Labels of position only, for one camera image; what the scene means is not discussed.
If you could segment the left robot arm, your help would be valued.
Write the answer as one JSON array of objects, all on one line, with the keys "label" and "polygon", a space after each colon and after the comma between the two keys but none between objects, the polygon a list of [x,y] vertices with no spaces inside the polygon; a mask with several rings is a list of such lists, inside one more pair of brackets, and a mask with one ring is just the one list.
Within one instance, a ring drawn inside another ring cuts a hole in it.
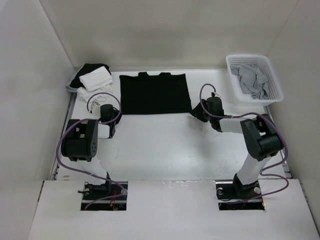
[{"label": "left robot arm", "polygon": [[61,152],[63,157],[80,166],[80,169],[70,167],[58,160],[64,168],[98,179],[97,185],[89,183],[86,187],[89,191],[95,192],[100,199],[105,200],[112,195],[112,183],[110,175],[96,157],[98,139],[111,139],[114,136],[122,113],[111,104],[104,104],[99,110],[99,119],[68,121],[67,129],[59,140],[60,150],[56,151],[56,155]]}]

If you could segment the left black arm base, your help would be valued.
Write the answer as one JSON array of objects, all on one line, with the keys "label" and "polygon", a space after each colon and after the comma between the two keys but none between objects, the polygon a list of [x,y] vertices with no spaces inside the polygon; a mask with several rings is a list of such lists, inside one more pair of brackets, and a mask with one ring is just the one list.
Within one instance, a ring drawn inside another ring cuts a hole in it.
[{"label": "left black arm base", "polygon": [[127,195],[120,195],[122,189],[114,184],[106,182],[101,185],[85,183],[82,194],[81,211],[126,211]]}]

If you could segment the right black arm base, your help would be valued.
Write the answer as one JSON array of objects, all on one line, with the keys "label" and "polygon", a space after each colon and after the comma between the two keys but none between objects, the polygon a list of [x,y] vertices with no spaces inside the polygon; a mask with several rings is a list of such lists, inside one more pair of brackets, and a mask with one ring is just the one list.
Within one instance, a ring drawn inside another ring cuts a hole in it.
[{"label": "right black arm base", "polygon": [[260,185],[257,183],[238,193],[232,183],[218,182],[216,196],[218,208],[221,211],[265,210],[263,199],[255,198],[261,194]]}]

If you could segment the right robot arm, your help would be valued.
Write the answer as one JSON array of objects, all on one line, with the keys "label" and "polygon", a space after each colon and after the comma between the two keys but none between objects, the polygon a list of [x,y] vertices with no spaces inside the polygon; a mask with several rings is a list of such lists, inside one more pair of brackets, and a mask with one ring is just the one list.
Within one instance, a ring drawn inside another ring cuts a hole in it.
[{"label": "right robot arm", "polygon": [[256,114],[255,118],[226,115],[217,96],[201,99],[190,114],[204,123],[210,122],[217,132],[243,136],[248,154],[233,178],[231,189],[238,198],[250,192],[267,162],[285,146],[268,114]]}]

